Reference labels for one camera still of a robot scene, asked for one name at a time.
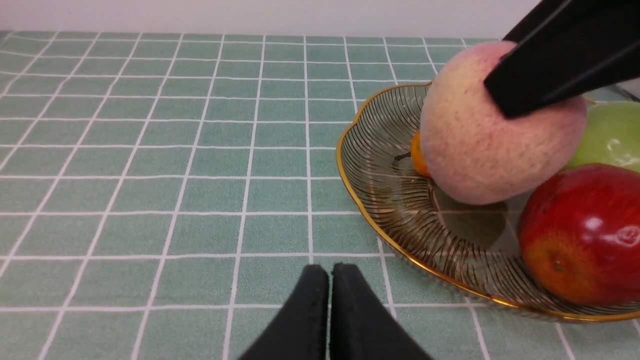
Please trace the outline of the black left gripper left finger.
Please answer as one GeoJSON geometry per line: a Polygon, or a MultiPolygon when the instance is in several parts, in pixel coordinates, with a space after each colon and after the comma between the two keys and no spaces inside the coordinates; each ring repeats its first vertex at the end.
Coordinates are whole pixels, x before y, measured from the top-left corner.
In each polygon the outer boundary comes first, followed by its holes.
{"type": "Polygon", "coordinates": [[[326,358],[329,276],[308,264],[286,302],[241,360],[324,360],[326,358]]]}

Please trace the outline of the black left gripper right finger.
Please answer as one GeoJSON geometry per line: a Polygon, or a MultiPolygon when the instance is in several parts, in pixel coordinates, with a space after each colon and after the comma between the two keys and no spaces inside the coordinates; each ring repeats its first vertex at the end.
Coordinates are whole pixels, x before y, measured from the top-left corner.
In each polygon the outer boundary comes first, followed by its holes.
{"type": "Polygon", "coordinates": [[[430,360],[398,324],[356,264],[336,263],[331,296],[332,360],[430,360]]]}

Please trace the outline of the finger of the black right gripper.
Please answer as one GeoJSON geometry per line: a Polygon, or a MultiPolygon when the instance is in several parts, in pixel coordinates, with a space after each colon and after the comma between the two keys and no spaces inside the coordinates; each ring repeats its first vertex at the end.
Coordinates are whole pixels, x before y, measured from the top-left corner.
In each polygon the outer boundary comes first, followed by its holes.
{"type": "Polygon", "coordinates": [[[502,39],[517,44],[578,43],[579,35],[570,31],[580,12],[580,0],[540,0],[502,39]]]}
{"type": "Polygon", "coordinates": [[[577,43],[516,43],[484,79],[508,119],[640,75],[640,3],[580,0],[577,43]]]}

